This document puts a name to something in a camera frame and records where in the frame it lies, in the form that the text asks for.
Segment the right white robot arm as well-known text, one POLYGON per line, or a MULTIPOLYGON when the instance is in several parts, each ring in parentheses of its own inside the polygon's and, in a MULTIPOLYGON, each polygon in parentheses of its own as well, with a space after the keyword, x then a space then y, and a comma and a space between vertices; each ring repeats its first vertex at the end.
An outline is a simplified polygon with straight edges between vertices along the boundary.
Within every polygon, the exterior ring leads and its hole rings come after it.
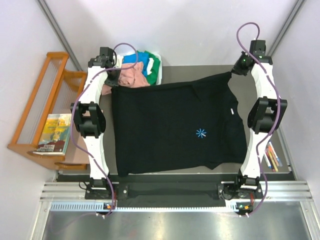
POLYGON ((288 101, 280 97, 273 77, 273 61, 266 55, 266 41, 252 40, 249 51, 242 51, 232 73, 253 77, 257 100, 247 117, 249 144, 240 167, 233 192, 245 198, 258 190, 261 176, 261 161, 273 132, 279 128, 288 106, 288 101))

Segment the black t-shirt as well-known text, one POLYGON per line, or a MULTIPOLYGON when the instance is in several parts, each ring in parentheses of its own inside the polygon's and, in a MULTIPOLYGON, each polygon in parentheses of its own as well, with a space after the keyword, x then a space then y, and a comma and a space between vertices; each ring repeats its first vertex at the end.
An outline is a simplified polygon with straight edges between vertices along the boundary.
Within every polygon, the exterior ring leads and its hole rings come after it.
POLYGON ((119 176, 224 163, 247 153, 230 72, 148 87, 115 87, 111 93, 119 176))

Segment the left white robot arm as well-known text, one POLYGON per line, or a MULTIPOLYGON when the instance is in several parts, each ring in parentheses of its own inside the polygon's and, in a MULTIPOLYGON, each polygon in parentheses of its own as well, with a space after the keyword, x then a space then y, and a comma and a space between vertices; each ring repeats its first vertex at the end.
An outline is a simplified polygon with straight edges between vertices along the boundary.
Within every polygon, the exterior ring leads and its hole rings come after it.
POLYGON ((90 180, 86 191, 89 195, 96 194, 105 199, 112 196, 114 187, 108 178, 109 168, 103 146, 107 123, 99 102, 103 85, 116 83, 119 76, 119 71, 114 69, 116 63, 116 52, 109 47, 101 47, 99 55, 89 60, 83 91, 70 106, 75 129, 85 144, 85 148, 76 147, 89 159, 90 180))

